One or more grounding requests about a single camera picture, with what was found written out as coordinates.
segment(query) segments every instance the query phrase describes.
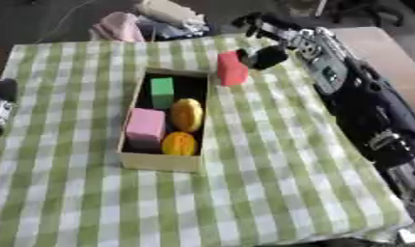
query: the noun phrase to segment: black machinery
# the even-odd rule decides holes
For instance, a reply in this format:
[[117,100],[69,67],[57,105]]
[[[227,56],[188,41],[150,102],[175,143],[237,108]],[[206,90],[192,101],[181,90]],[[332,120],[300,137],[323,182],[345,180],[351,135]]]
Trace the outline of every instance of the black machinery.
[[239,60],[251,69],[267,69],[297,58],[314,78],[314,88],[340,129],[370,160],[415,220],[415,113],[377,71],[357,59],[325,28],[301,28],[271,14],[248,14],[234,21],[249,26],[247,36],[278,42]]
[[16,82],[11,79],[0,81],[0,136],[14,108],[17,94]]

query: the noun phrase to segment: yellow ball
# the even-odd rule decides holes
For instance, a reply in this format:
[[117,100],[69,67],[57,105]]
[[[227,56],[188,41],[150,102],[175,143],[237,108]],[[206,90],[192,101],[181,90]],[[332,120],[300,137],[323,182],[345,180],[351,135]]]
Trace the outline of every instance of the yellow ball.
[[189,156],[194,154],[196,149],[197,141],[185,132],[173,132],[162,142],[162,152],[165,154]]
[[176,128],[185,132],[197,131],[203,122],[203,108],[193,98],[183,98],[172,106],[172,122]]

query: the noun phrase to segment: pink cube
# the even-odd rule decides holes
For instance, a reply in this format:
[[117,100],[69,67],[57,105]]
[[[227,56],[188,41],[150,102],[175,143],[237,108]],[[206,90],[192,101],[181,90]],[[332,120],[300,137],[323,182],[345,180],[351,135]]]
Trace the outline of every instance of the pink cube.
[[238,60],[235,51],[223,52],[218,54],[218,77],[223,86],[238,85],[248,77],[248,68]]
[[132,147],[147,150],[161,148],[165,133],[165,113],[134,108],[126,126],[126,136]]

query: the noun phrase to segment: orange ball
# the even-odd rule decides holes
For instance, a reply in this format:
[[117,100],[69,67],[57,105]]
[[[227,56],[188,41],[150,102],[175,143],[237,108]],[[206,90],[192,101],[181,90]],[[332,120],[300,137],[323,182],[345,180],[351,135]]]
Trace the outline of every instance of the orange ball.
[[162,152],[165,154],[189,156],[194,154],[196,149],[197,141],[185,132],[173,132],[162,142]]

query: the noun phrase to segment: chair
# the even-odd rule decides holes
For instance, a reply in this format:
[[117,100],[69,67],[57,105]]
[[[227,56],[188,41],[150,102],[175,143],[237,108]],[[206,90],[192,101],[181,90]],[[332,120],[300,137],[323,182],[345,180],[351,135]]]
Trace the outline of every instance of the chair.
[[381,26],[380,14],[392,15],[396,20],[394,25],[400,27],[404,23],[404,15],[394,8],[379,4],[378,0],[344,0],[333,6],[332,21],[340,23],[347,14],[365,12],[373,20],[374,25]]

